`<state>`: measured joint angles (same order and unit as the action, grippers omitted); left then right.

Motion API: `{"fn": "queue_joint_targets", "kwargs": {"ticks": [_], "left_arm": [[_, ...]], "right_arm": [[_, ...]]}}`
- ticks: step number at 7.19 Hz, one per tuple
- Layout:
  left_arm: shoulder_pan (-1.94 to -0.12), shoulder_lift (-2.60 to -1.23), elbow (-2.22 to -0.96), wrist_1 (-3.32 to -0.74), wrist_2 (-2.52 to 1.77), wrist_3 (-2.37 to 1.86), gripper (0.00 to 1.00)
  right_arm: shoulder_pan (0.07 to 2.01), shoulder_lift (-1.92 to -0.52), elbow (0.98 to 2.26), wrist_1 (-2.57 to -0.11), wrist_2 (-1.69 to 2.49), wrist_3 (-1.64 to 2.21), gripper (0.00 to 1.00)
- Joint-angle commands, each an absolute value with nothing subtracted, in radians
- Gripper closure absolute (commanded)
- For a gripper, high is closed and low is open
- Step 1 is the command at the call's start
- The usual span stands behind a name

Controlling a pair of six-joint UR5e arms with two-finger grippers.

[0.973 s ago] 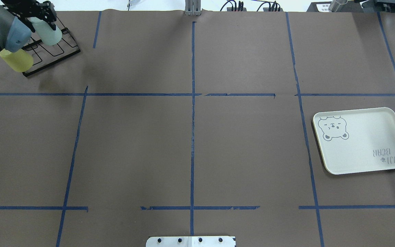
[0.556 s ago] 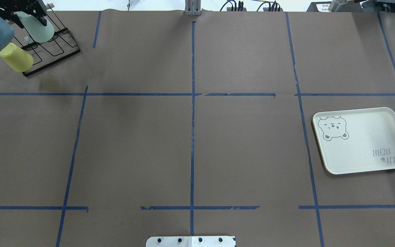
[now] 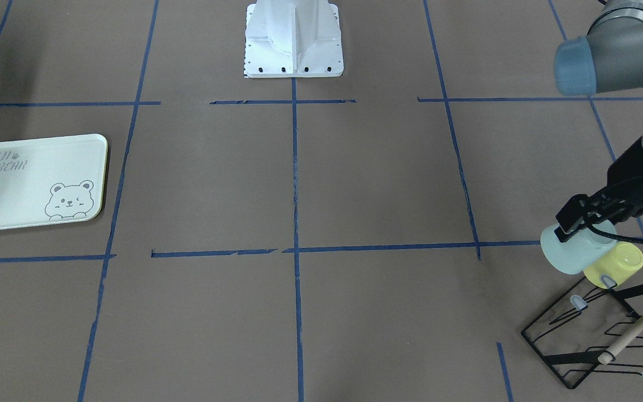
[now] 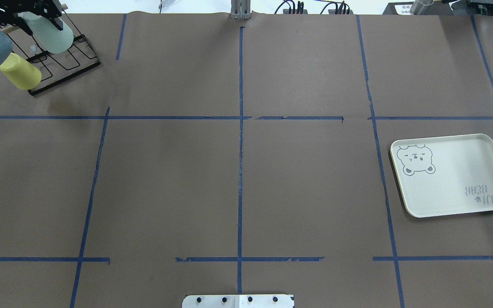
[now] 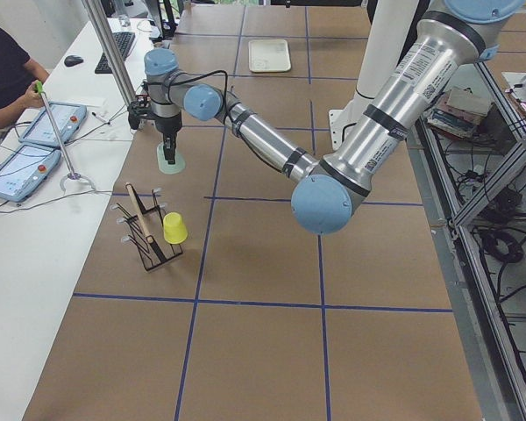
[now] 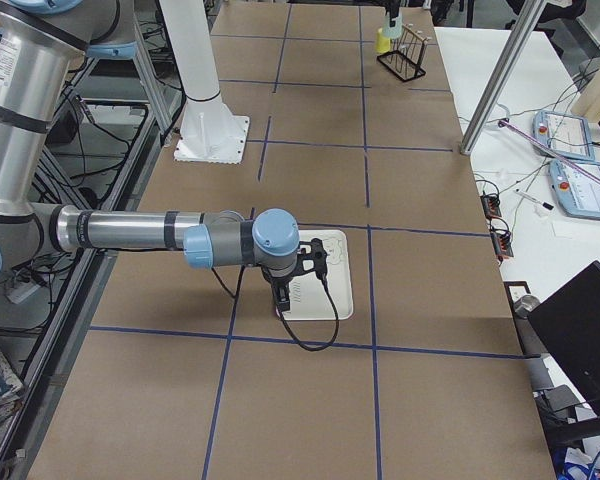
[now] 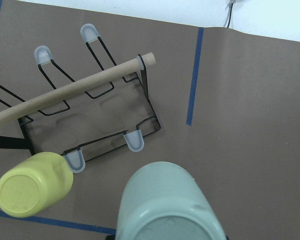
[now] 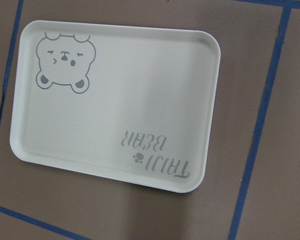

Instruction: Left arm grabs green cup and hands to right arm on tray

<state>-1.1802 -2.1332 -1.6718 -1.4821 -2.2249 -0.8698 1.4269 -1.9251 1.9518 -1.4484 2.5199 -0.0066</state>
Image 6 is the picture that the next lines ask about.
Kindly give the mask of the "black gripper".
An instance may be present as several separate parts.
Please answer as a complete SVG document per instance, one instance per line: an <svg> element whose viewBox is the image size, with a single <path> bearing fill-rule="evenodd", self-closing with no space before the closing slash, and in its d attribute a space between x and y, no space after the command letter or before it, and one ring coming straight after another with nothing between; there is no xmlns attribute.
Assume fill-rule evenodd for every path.
<svg viewBox="0 0 600 480"><path fill-rule="evenodd" d="M288 312L291 309L289 284L292 276L276 277L266 275L266 280L272 288L276 309L279 312Z"/></svg>

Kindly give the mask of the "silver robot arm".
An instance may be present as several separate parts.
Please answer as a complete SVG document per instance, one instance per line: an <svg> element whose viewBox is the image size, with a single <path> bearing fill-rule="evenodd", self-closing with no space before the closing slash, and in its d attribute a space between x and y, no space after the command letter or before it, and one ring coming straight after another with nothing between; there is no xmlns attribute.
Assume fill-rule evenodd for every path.
<svg viewBox="0 0 600 480"><path fill-rule="evenodd" d="M0 273L51 251L180 251L194 268L260 268L278 309L288 309L303 252L285 210L247 220L233 211L116 212L29 200L71 63L136 54L132 2L0 1L0 23Z"/></svg>

